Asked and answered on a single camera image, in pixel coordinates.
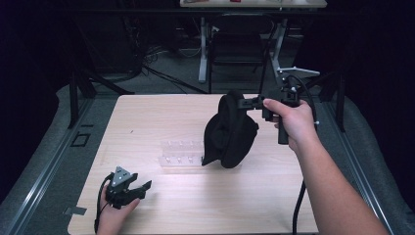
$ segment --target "wire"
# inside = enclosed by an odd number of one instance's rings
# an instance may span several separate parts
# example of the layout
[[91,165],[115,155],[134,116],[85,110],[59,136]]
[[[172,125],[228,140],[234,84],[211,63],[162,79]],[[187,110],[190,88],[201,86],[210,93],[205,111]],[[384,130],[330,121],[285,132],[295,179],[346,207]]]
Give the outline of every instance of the wire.
[[[195,21],[195,19],[194,18],[192,18],[192,20],[193,20],[193,24],[195,25],[195,27],[196,27],[196,30],[198,31],[198,33],[199,33],[199,35],[201,36],[202,34],[201,34],[201,31],[199,30],[199,27],[198,27],[198,24],[196,23],[196,21]],[[197,56],[200,52],[201,52],[201,50],[202,50],[202,45],[199,45],[199,48],[198,48],[198,51],[196,52],[196,53],[194,53],[194,54],[191,54],[191,55],[187,55],[187,54],[185,54],[183,51],[185,51],[185,50],[191,50],[191,49],[180,49],[179,48],[179,52],[180,52],[180,54],[182,55],[182,56],[184,56],[184,57],[194,57],[194,56]]]
[[98,231],[98,226],[100,224],[100,216],[101,216],[101,212],[103,211],[103,209],[109,204],[109,202],[107,202],[104,207],[101,209],[101,194],[103,193],[103,189],[104,189],[104,185],[108,180],[113,180],[114,178],[114,173],[111,172],[111,174],[109,174],[107,177],[105,177],[103,183],[101,184],[100,187],[100,191],[98,192],[98,200],[97,200],[97,215],[95,217],[95,222],[94,222],[94,230],[95,233],[97,233]]
[[301,207],[302,198],[304,197],[304,193],[305,193],[305,183],[303,180],[301,184],[299,198],[297,199],[296,208],[294,209],[294,214],[293,214],[293,235],[297,234],[297,220],[299,218],[299,211]]
[[206,91],[204,91],[202,89],[199,89],[198,87],[189,85],[188,83],[180,80],[179,78],[176,78],[176,77],[173,77],[171,75],[167,75],[167,74],[162,73],[160,71],[154,70],[154,69],[152,69],[152,68],[150,68],[150,67],[148,67],[146,65],[143,65],[143,68],[146,69],[148,72],[150,72],[150,73],[158,76],[159,78],[171,82],[174,86],[176,86],[177,88],[179,88],[184,93],[186,93],[186,92],[181,87],[179,87],[178,85],[181,85],[181,86],[190,88],[190,89],[195,90],[195,91],[197,91],[199,93],[202,93],[202,94],[208,94]]
[[289,75],[289,76],[287,76],[287,79],[289,79],[289,78],[293,78],[293,79],[295,79],[297,82],[299,82],[299,83],[300,83],[300,86],[301,86],[301,87],[303,87],[303,90],[305,91],[305,93],[306,93],[306,95],[307,95],[307,97],[308,97],[308,100],[309,100],[309,106],[310,106],[311,111],[312,111],[312,117],[313,117],[313,119],[314,119],[314,122],[316,122],[316,121],[317,121],[317,113],[316,113],[316,111],[315,111],[314,101],[313,101],[313,99],[312,99],[312,96],[311,96],[311,93],[310,93],[310,91],[309,91],[308,87],[305,85],[305,83],[304,83],[301,79],[299,79],[299,78],[298,78],[297,76],[295,76],[295,75]]
[[149,65],[159,59],[159,53],[165,52],[161,46],[150,46],[147,55],[144,57],[144,64]]

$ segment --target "hand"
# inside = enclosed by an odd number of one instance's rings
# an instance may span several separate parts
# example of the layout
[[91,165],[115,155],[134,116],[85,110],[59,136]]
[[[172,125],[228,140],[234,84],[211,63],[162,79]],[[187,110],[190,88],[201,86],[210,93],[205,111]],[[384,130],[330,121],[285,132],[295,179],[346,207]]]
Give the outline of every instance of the hand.
[[127,216],[134,211],[140,203],[140,199],[135,199],[127,206],[122,207],[121,209],[115,209],[111,207],[105,199],[107,187],[108,185],[103,188],[103,192],[101,194],[100,205],[102,212],[97,232],[99,235],[118,234]]
[[[263,105],[266,109],[281,116],[284,127],[289,135],[289,146],[294,152],[298,152],[300,144],[306,141],[318,140],[317,132],[314,128],[314,120],[311,108],[304,100],[300,100],[300,105],[291,108],[279,101],[265,99]],[[275,127],[278,128],[278,118],[274,119]]]

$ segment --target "wooden table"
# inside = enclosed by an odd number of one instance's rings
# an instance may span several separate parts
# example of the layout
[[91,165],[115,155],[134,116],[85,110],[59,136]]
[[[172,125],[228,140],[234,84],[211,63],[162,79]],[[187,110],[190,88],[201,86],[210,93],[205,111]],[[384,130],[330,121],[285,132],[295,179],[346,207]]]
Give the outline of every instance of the wooden table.
[[[259,131],[235,168],[161,166],[163,141],[203,141],[221,95],[134,95],[119,97],[74,214],[70,234],[92,234],[99,187],[119,165],[138,179],[153,180],[146,198],[129,216],[124,234],[290,233],[302,176],[294,152],[277,144],[278,131],[249,111]],[[298,232],[316,232],[307,194]]]
[[325,8],[325,0],[241,0],[231,2],[230,0],[194,0],[186,2],[180,0],[181,7],[210,7],[210,8]]
[[[229,9],[260,9],[260,8],[274,8],[279,9],[280,11],[285,11],[286,9],[309,9],[317,10],[320,8],[325,8],[327,6],[326,0],[241,0],[241,2],[231,2],[230,0],[193,0],[194,2],[186,2],[186,0],[180,0],[180,7],[183,8],[223,8]],[[287,19],[282,20],[278,23],[277,31],[275,32],[275,48],[271,52],[271,63],[272,68],[274,69],[274,74],[276,77],[279,76],[279,71],[281,71],[280,63],[278,57],[281,52],[281,46],[284,40],[285,32],[287,28]],[[199,78],[200,83],[206,82],[207,69],[208,69],[208,56],[207,56],[207,26],[205,18],[201,18],[201,63],[199,67]],[[296,67],[288,68],[289,71],[300,71],[301,77],[315,76],[319,75],[319,71],[314,70],[305,70],[298,69]]]

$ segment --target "finger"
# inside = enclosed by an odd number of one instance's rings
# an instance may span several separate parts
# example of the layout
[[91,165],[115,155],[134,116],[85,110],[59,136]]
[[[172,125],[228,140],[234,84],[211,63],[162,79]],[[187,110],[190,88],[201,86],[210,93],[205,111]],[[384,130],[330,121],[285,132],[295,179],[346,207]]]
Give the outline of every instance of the finger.
[[134,199],[131,203],[129,203],[127,206],[123,207],[122,209],[125,211],[126,214],[130,214],[132,211],[134,211],[135,208],[137,208],[138,204],[140,203],[140,199]]
[[104,186],[103,191],[101,192],[101,200],[100,200],[101,208],[107,203],[107,200],[106,200],[107,188],[108,188],[108,185]]
[[284,105],[283,103],[272,100],[272,99],[265,99],[263,100],[263,105],[266,109],[278,114],[279,116],[286,116],[290,111],[290,107]]
[[304,100],[300,100],[300,105],[308,105],[308,103]]

